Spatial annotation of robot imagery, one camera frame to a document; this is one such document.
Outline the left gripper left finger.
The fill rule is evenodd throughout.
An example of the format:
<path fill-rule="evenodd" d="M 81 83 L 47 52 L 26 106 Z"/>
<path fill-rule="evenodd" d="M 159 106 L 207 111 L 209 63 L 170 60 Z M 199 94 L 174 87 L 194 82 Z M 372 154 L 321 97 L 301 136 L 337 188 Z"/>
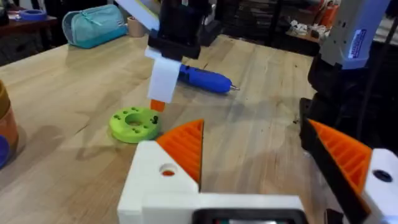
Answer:
<path fill-rule="evenodd" d="M 137 147 L 119 199 L 119 223 L 142 223 L 144 198 L 200 191 L 204 120 L 177 126 Z"/>

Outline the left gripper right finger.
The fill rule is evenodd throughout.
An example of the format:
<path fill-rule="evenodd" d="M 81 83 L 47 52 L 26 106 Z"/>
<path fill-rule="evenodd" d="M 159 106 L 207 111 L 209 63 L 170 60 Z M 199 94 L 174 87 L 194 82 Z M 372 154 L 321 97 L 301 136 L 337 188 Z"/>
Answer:
<path fill-rule="evenodd" d="M 326 209 L 325 223 L 397 224 L 397 156 L 392 151 L 372 149 L 308 118 L 300 138 L 341 208 Z"/>

